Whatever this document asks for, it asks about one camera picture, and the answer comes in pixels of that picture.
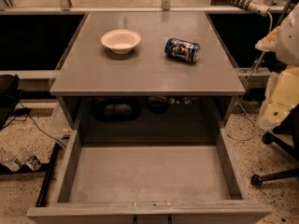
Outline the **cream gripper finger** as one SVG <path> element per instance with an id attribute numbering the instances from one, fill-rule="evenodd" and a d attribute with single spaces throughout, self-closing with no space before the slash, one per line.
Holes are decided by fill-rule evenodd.
<path id="1" fill-rule="evenodd" d="M 271 31 L 267 36 L 259 40 L 255 44 L 255 48 L 261 50 L 263 52 L 276 51 L 277 40 L 278 40 L 278 30 L 279 28 L 275 28 Z"/>
<path id="2" fill-rule="evenodd" d="M 289 66 L 280 74 L 268 78 L 265 99 L 257 124 L 264 130 L 273 130 L 299 104 L 299 67 Z"/>

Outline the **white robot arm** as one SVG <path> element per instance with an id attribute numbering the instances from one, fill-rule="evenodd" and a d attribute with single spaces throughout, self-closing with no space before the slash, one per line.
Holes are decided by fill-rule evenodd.
<path id="1" fill-rule="evenodd" d="M 273 130 L 299 104 L 299 5 L 255 48 L 275 52 L 277 60 L 287 65 L 280 74 L 273 72 L 268 78 L 259 111 L 258 126 Z"/>

